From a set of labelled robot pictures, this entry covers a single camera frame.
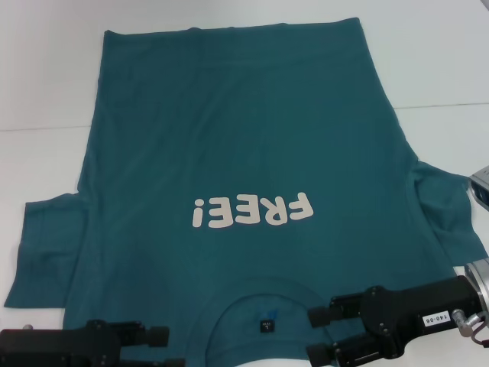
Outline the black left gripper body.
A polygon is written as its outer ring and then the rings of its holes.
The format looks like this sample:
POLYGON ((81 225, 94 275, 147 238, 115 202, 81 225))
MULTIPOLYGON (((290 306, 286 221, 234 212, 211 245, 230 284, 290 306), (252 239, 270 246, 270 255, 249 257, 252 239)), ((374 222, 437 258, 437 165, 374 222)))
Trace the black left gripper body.
POLYGON ((147 344, 139 322, 90 320, 72 330, 1 331, 2 366, 118 366, 121 349, 147 344))

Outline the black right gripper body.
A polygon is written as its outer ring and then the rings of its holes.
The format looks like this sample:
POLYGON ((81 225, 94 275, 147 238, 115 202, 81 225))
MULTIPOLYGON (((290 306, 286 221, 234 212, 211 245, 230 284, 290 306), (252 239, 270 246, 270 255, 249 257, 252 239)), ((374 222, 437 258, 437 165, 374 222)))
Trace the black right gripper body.
POLYGON ((402 291, 368 288, 361 295, 361 320, 371 344, 361 364, 399 358, 412 340, 455 329, 455 310, 467 317, 481 310, 477 290, 464 277, 402 291))

